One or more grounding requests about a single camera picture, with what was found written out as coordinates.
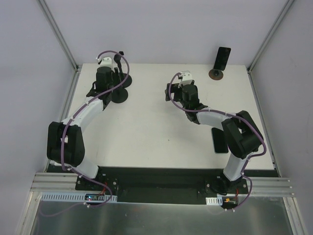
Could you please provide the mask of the short black round-base phone stand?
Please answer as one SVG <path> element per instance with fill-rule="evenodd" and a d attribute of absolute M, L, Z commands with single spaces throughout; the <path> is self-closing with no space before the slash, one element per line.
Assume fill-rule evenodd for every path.
<path fill-rule="evenodd" d="M 118 88 L 112 91 L 112 99 L 113 103 L 123 103 L 128 98 L 128 91 L 125 88 Z"/>

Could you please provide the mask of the brown-base grey phone stand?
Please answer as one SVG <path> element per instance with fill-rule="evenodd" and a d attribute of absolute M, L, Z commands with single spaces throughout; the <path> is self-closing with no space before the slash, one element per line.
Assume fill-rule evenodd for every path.
<path fill-rule="evenodd" d="M 209 77 L 213 80 L 221 80 L 224 77 L 223 71 L 225 70 L 225 67 L 217 68 L 213 67 L 208 73 Z"/>

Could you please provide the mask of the green-edged black phone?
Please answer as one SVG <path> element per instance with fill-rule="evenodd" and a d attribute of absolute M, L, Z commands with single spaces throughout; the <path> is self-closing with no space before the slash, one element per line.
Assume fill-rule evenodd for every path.
<path fill-rule="evenodd" d="M 224 132 L 218 128 L 212 128 L 213 147 L 216 154 L 228 153 L 228 146 L 224 136 Z"/>

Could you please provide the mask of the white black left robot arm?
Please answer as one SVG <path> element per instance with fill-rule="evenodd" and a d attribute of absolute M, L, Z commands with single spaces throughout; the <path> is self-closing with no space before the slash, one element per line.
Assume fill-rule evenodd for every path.
<path fill-rule="evenodd" d="M 62 170 L 71 170 L 87 177 L 86 184 L 92 190 L 103 186 L 98 175 L 99 166 L 85 156 L 83 132 L 93 119 L 103 112 L 112 100 L 112 92 L 106 91 L 119 83 L 118 68 L 99 67 L 96 81 L 80 107 L 61 122 L 52 122 L 48 127 L 47 157 L 61 165 Z"/>

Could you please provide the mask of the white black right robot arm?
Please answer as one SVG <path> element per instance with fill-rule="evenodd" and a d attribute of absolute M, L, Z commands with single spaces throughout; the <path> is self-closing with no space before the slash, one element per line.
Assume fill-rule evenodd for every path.
<path fill-rule="evenodd" d="M 218 130 L 214 143 L 226 147 L 230 156 L 220 178 L 211 183 L 210 188 L 221 195 L 233 192 L 243 178 L 247 162 L 250 158 L 258 156 L 259 146 L 265 144 L 250 114 L 247 111 L 227 114 L 203 105 L 193 81 L 186 85 L 168 83 L 165 100 L 185 111 L 191 122 Z"/>

